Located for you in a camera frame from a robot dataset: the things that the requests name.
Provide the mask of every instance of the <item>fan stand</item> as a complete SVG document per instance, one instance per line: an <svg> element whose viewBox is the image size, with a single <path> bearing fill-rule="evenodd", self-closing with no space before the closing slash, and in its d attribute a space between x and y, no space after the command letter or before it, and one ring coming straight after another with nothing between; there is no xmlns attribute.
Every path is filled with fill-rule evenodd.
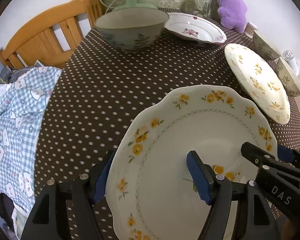
<svg viewBox="0 0 300 240"><path fill-rule="evenodd" d="M118 6L114 9L114 11L131 8L131 7L145 7L145 8L153 8L157 9L156 6L147 3L137 3L137 0L127 0L125 5Z"/></svg>

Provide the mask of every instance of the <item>glass jar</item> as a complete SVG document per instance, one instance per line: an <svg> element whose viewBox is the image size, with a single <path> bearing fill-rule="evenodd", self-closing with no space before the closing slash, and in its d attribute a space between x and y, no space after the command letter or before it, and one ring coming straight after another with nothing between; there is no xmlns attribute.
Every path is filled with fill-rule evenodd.
<svg viewBox="0 0 300 240"><path fill-rule="evenodd" d="M186 0L186 13L207 18L212 0Z"/></svg>

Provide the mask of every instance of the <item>brown polka dot tablecloth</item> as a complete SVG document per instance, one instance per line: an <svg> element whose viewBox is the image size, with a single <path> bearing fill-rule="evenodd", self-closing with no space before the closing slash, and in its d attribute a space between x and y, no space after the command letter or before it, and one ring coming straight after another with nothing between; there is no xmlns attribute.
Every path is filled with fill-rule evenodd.
<svg viewBox="0 0 300 240"><path fill-rule="evenodd" d="M89 172L107 150L118 148L137 114L175 88L229 86L251 99L228 66L224 47L238 43L252 48L252 39L211 21L225 32L225 44L199 47L163 31L152 46L132 53L112 48L92 29L68 61L48 103L36 152L36 196L49 179L63 182ZM279 144L300 149L300 113L295 99L289 102L287 125L266 117ZM71 205L67 203L71 235L80 239ZM104 238L117 239L106 200L94 210Z"/></svg>

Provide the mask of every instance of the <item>blue gripper pad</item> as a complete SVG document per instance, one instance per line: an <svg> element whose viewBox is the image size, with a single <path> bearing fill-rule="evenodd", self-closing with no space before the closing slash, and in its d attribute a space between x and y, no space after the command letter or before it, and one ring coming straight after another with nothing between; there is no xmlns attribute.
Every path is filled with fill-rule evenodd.
<svg viewBox="0 0 300 240"><path fill-rule="evenodd" d="M111 157L109 158L108 162L106 163L106 166L103 168L97 182L96 182L96 191L93 196L93 203L97 204L102 200L106 194L106 182L108 178L108 174L110 171L111 163L113 161L115 155L115 151L111 154Z"/></svg>
<svg viewBox="0 0 300 240"><path fill-rule="evenodd" d="M294 154L291 149L278 145L278 159L285 163L291 163L294 159Z"/></svg>
<svg viewBox="0 0 300 240"><path fill-rule="evenodd" d="M210 190L205 176L202 174L196 160L189 152L187 155L187 167L193 179L194 185L197 188L200 198L206 202L207 205L211 204Z"/></svg>

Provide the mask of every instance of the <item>bed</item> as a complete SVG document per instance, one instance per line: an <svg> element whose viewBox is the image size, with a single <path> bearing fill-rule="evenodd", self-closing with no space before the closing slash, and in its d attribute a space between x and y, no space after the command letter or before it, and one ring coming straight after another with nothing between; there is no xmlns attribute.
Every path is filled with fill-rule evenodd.
<svg viewBox="0 0 300 240"><path fill-rule="evenodd" d="M0 62L11 69L34 66L38 60L43 64L15 83L0 85L0 192L25 217L34 204L34 160L43 114L61 69L84 39L78 16L87 13L93 27L103 11L99 0L72 0L50 8L22 26L0 50ZM56 24L69 50L62 49ZM17 231L18 214L13 216Z"/></svg>

